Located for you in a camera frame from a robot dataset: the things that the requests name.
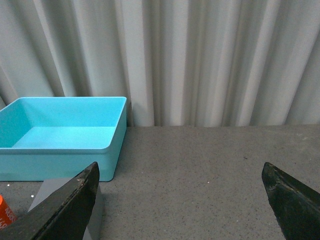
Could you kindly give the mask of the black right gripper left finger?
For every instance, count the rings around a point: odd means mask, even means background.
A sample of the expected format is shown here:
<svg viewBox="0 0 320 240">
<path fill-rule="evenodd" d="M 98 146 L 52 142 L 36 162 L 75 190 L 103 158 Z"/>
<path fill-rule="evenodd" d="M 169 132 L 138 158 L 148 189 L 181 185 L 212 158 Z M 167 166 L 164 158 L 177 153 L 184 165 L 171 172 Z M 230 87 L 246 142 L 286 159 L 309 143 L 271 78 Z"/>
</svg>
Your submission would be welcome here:
<svg viewBox="0 0 320 240">
<path fill-rule="evenodd" d="M 0 232 L 2 240 L 81 240 L 100 180 L 95 161 Z"/>
</svg>

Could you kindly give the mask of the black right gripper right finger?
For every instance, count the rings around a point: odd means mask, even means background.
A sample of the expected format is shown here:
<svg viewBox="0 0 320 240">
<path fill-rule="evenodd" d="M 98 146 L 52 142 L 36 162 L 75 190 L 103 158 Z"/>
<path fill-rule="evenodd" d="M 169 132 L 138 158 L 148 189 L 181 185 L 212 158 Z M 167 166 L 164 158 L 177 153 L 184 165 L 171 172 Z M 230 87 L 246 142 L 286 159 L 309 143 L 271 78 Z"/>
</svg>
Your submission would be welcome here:
<svg viewBox="0 0 320 240">
<path fill-rule="evenodd" d="M 320 194 L 270 162 L 261 179 L 269 205 L 287 240 L 320 238 Z"/>
</svg>

